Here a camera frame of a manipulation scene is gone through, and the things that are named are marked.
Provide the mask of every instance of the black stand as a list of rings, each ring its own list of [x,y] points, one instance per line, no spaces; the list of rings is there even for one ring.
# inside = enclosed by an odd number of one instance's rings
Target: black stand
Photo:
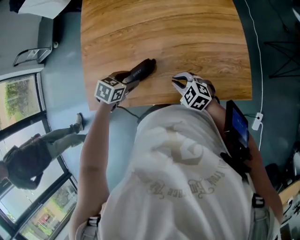
[[[273,74],[269,75],[269,78],[275,78],[275,77],[299,77],[300,76],[300,75],[287,75],[288,73],[300,70],[300,63],[295,60],[296,57],[300,56],[300,51],[298,51],[298,50],[296,50],[296,51],[295,50],[291,50],[291,49],[288,49],[285,46],[283,46],[283,45],[290,45],[290,44],[292,44],[292,45],[300,45],[299,42],[264,42],[264,44],[265,45],[269,45],[269,46],[275,48],[277,51],[281,52],[282,54],[284,54],[289,59],[285,64],[282,65],[282,67],[280,67]],[[280,71],[285,66],[287,66],[290,62],[292,62],[292,61],[294,63],[296,63],[298,65],[298,67],[296,67],[296,68],[294,68],[292,70],[280,73]]]

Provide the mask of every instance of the gray pants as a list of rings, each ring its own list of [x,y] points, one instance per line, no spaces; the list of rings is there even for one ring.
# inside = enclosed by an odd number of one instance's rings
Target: gray pants
[[[52,160],[56,159],[69,147],[75,147],[84,142],[86,135],[79,133],[77,124],[69,128],[54,130],[40,138],[46,142]]]

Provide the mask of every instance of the black handle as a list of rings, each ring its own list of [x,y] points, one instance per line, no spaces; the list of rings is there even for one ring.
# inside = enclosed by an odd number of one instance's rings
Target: black handle
[[[130,71],[131,75],[126,79],[126,82],[130,83],[146,79],[154,71],[155,64],[155,59],[146,59],[142,61]]]

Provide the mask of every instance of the power adapter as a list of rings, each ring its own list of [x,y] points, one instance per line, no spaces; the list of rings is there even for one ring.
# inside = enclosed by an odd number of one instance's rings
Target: power adapter
[[[253,125],[252,125],[252,129],[254,131],[257,131],[259,129],[259,126],[262,124],[262,120],[263,120],[263,114],[258,112],[256,114],[256,118],[254,119]]]

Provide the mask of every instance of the white cable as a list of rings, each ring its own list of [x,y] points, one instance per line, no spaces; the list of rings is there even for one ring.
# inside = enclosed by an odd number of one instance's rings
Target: white cable
[[[262,103],[261,103],[261,110],[260,110],[260,113],[262,113],[262,111],[263,111],[263,67],[262,67],[261,49],[259,48],[258,35],[257,35],[256,29],[255,29],[254,20],[253,20],[253,18],[252,18],[252,15],[251,15],[251,12],[250,12],[250,8],[249,8],[249,5],[248,5],[248,3],[247,3],[246,0],[245,0],[245,3],[246,3],[246,5],[247,5],[247,7],[248,7],[249,15],[250,15],[251,20],[252,20],[252,23],[253,23],[253,28],[254,28],[254,32],[255,32],[255,35],[256,35],[257,47],[258,47],[258,52],[259,52],[259,62],[260,62],[260,64],[261,64],[261,76],[262,76]],[[259,150],[261,149],[262,135],[263,135],[263,123],[262,123],[261,137],[260,137],[260,140],[259,140],[259,147],[258,147]]]
[[[261,150],[262,136],[263,136],[263,123],[262,123],[262,129],[261,129],[261,138],[260,138],[260,140],[259,140],[259,147],[258,147],[258,150],[259,150],[259,151]]]

